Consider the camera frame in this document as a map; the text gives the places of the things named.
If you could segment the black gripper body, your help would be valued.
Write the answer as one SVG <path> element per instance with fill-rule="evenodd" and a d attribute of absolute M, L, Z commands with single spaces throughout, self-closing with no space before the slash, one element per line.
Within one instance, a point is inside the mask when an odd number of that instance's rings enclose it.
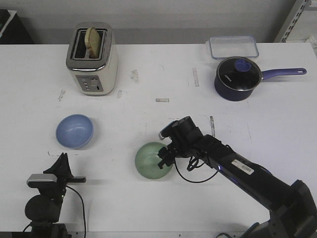
<path fill-rule="evenodd" d="M 75 177 L 73 175 L 67 175 L 66 173 L 54 174 L 57 176 L 57 184 L 53 186 L 47 186 L 38 188 L 41 195 L 45 195 L 49 198 L 63 198 L 66 194 L 66 186 L 69 183 L 85 183 L 86 177 Z"/>
<path fill-rule="evenodd" d="M 174 135 L 170 137 L 169 145 L 176 158 L 188 158 L 194 156 L 192 152 L 194 143 L 203 138 L 200 129 L 194 124 L 190 116 L 178 120 L 172 128 Z"/>

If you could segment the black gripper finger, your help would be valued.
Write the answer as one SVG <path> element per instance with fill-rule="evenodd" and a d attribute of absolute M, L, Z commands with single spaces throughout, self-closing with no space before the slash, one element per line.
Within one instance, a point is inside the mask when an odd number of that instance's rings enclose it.
<path fill-rule="evenodd" d="M 168 155 L 168 149 L 166 147 L 162 147 L 159 151 L 158 151 L 158 156 L 161 159 L 164 159 L 166 156 Z"/>
<path fill-rule="evenodd" d="M 158 167 L 160 169 L 163 169 L 164 166 L 170 167 L 173 164 L 173 158 L 172 157 L 165 157 L 160 158 L 161 161 L 158 163 Z"/>
<path fill-rule="evenodd" d="M 57 161 L 48 169 L 49 174 L 60 174 L 63 169 L 64 153 L 61 153 Z"/>
<path fill-rule="evenodd" d="M 72 175 L 67 153 L 64 153 L 64 170 L 67 175 Z"/>

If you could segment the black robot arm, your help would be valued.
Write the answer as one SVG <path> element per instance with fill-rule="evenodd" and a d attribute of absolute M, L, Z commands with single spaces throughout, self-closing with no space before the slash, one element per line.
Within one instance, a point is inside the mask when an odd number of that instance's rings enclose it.
<path fill-rule="evenodd" d="M 78 194 L 82 203 L 84 237 L 87 234 L 85 205 L 82 196 L 69 183 L 85 183 L 85 177 L 75 177 L 70 169 L 67 153 L 61 153 L 57 161 L 41 174 L 32 174 L 27 179 L 30 188 L 36 188 L 39 194 L 32 197 L 25 206 L 25 216 L 31 221 L 31 238 L 70 238 L 66 225 L 59 223 L 61 208 L 66 190 Z"/>
<path fill-rule="evenodd" d="M 252 163 L 211 135 L 203 135 L 190 116 L 176 120 L 159 133 L 171 143 L 159 150 L 158 166 L 176 158 L 194 157 L 216 169 L 264 206 L 270 219 L 253 224 L 244 238 L 310 238 L 317 230 L 317 207 L 301 180 L 288 185 L 261 165 Z"/>

